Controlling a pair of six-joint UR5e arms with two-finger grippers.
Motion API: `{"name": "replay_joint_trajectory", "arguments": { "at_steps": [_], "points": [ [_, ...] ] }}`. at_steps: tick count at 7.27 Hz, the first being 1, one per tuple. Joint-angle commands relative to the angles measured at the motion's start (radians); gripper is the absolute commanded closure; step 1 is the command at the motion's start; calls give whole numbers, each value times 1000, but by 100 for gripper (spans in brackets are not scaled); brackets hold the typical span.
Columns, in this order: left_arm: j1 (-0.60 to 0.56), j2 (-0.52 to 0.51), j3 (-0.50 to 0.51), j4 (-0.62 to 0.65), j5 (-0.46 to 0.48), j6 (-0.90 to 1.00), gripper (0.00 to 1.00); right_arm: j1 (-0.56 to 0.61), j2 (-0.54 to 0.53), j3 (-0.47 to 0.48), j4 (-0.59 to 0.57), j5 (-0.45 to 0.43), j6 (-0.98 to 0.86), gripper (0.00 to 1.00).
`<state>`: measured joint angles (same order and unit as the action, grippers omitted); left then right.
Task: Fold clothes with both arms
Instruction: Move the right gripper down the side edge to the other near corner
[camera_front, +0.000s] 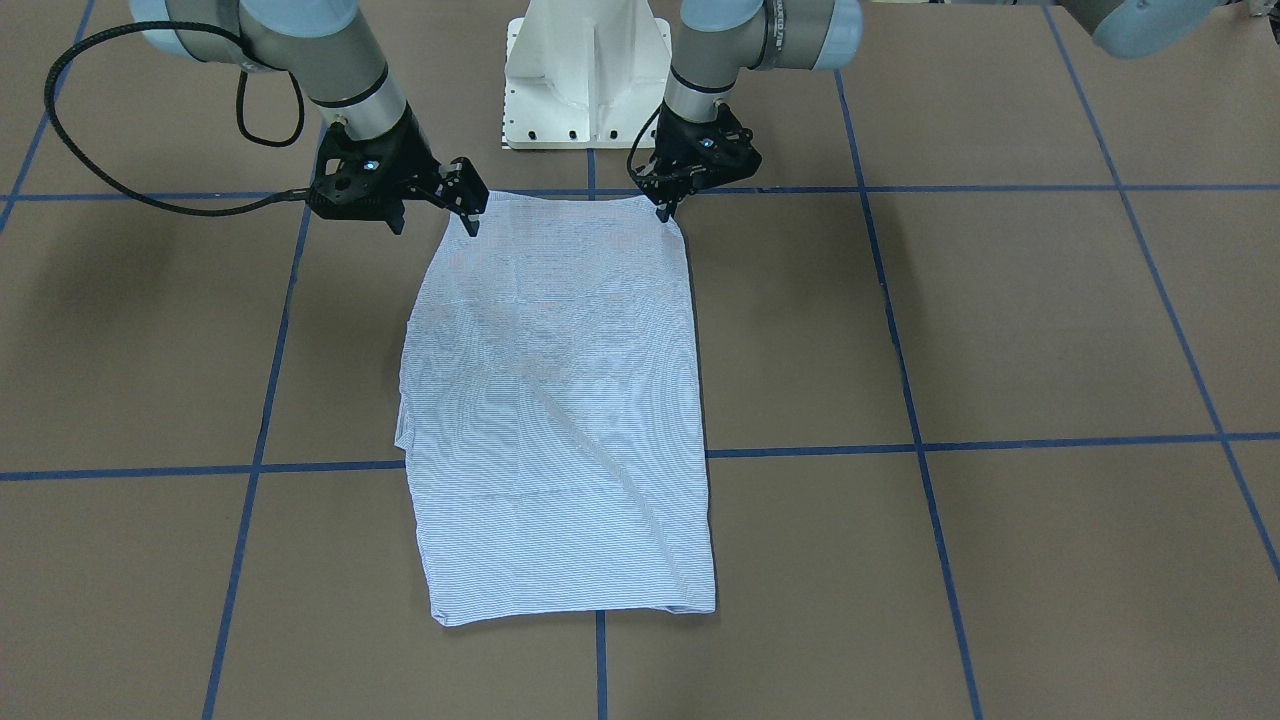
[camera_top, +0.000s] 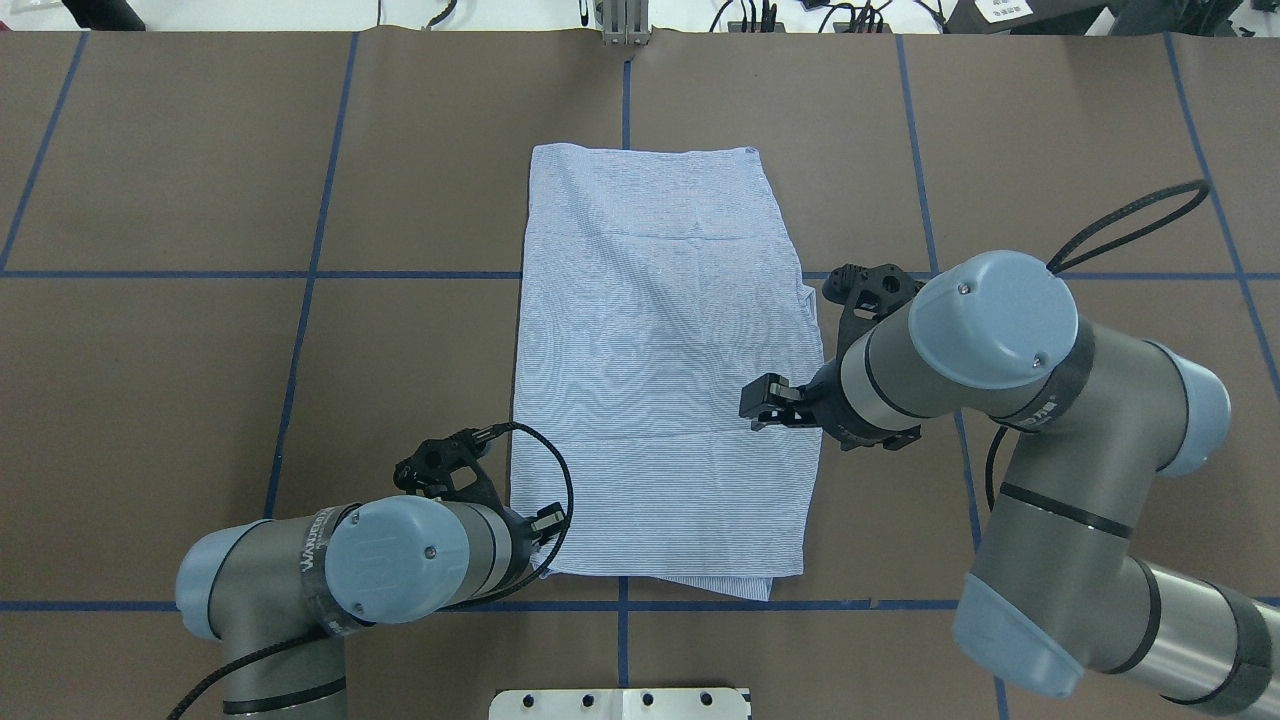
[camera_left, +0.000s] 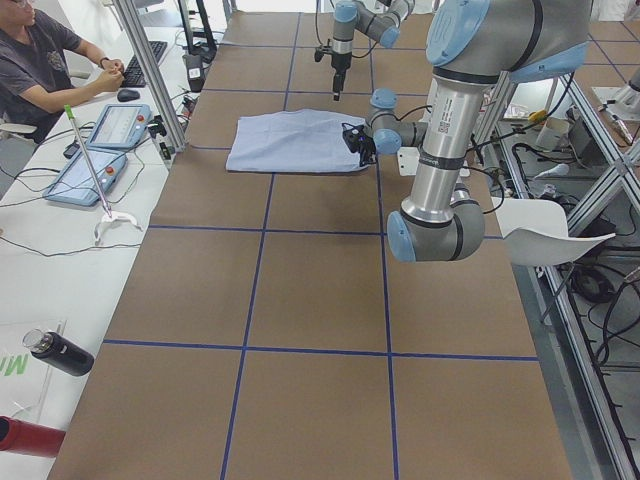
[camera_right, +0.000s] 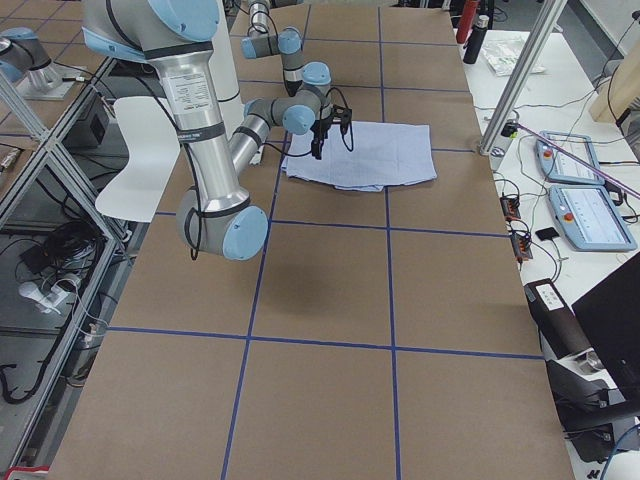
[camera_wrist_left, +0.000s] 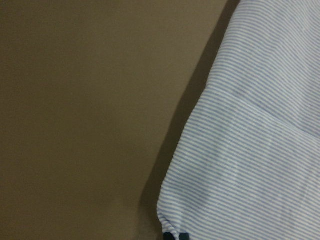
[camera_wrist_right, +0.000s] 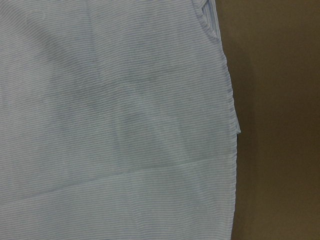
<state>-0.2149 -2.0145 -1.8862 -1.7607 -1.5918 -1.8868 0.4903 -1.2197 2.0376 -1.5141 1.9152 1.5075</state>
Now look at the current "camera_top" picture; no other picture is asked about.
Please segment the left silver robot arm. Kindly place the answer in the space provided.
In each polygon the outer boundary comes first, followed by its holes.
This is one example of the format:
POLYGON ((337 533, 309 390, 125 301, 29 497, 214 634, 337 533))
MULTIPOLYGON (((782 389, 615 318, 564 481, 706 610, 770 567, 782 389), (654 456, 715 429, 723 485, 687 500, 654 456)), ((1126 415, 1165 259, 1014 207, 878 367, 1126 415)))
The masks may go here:
POLYGON ((571 518, 559 503, 524 516, 398 495, 215 530, 186 552, 174 596, 186 629, 218 642, 223 661, 170 717, 223 683, 225 719, 344 719, 349 635, 513 594, 571 518))

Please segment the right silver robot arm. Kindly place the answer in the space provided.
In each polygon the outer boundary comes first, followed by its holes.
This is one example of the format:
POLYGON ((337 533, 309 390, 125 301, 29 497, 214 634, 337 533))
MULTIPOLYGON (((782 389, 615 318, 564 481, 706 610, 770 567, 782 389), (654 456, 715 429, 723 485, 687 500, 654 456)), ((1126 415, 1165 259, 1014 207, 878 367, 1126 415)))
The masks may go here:
POLYGON ((1152 484, 1201 468, 1231 401, 1207 368, 1084 318, 1055 266, 988 251, 918 282, 832 272, 838 351, 804 386, 742 388, 754 429, 901 448, 983 413, 1016 443, 964 579, 954 638, 987 671, 1066 698, 1089 671, 1212 717, 1277 716, 1277 610, 1134 557, 1152 484))

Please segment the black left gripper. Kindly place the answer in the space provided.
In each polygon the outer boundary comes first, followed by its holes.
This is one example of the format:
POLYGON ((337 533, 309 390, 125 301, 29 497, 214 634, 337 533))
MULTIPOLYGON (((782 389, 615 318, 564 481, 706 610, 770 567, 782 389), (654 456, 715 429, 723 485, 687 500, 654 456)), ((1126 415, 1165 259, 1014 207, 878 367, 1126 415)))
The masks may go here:
POLYGON ((535 515, 525 516, 503 507, 500 518, 509 534, 506 541, 509 559, 502 564, 506 573, 495 591, 515 591, 541 573, 541 565, 534 555, 549 543, 554 548, 559 546, 570 528, 570 512, 562 505, 547 505, 535 515))

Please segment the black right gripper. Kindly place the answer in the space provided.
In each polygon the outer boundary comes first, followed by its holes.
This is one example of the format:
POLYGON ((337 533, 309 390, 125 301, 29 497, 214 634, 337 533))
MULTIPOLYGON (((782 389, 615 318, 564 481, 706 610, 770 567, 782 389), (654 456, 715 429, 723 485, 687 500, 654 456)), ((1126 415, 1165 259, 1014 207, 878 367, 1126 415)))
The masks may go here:
POLYGON ((876 446, 900 451, 922 438, 919 424, 890 430, 859 415, 844 391, 838 360, 826 363, 800 387, 777 373, 758 377, 740 391, 739 416, 749 421, 751 432, 813 428, 814 423, 838 441, 842 451, 876 446))

